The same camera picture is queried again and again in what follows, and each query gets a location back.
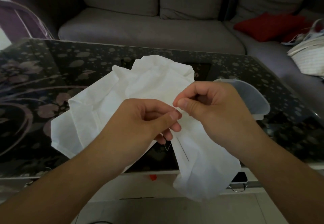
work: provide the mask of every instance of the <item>person's right hand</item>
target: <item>person's right hand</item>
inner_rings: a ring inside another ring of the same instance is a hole
[[[228,83],[194,82],[175,98],[173,106],[200,121],[208,136],[236,157],[266,136]]]

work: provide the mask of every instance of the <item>floral patterned table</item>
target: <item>floral patterned table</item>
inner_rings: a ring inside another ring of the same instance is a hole
[[[39,177],[67,161],[50,138],[51,120],[69,109],[67,100],[113,65],[131,68],[153,54],[192,65],[196,80],[254,85],[271,105],[259,122],[265,132],[305,162],[324,161],[322,120],[250,56],[24,39],[0,52],[0,178]],[[166,148],[156,143],[129,172],[177,170]]]

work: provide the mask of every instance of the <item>hand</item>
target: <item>hand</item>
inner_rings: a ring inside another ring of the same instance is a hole
[[[200,121],[208,136],[237,158],[257,136],[266,136],[228,83],[194,82],[176,97],[173,106]]]
[[[94,169],[120,174],[138,160],[153,140],[165,144],[171,140],[170,129],[181,130],[181,113],[156,99],[126,99],[113,114],[98,137],[86,148],[94,158]]]

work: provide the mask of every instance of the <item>sofa armrest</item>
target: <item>sofa armrest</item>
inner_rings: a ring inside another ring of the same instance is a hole
[[[33,20],[38,21],[36,23],[45,31],[44,34],[49,38],[58,39],[60,26],[79,14],[85,8],[85,4],[83,0],[0,0],[0,7],[14,10],[16,13],[18,11],[18,17],[20,13],[29,14]],[[30,37],[36,37],[32,35],[32,30],[26,30],[29,31]]]

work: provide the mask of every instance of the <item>plastic container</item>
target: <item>plastic container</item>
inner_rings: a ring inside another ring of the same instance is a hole
[[[217,79],[214,82],[230,83],[237,90],[255,120],[262,120],[270,112],[270,104],[251,84],[237,79]]]

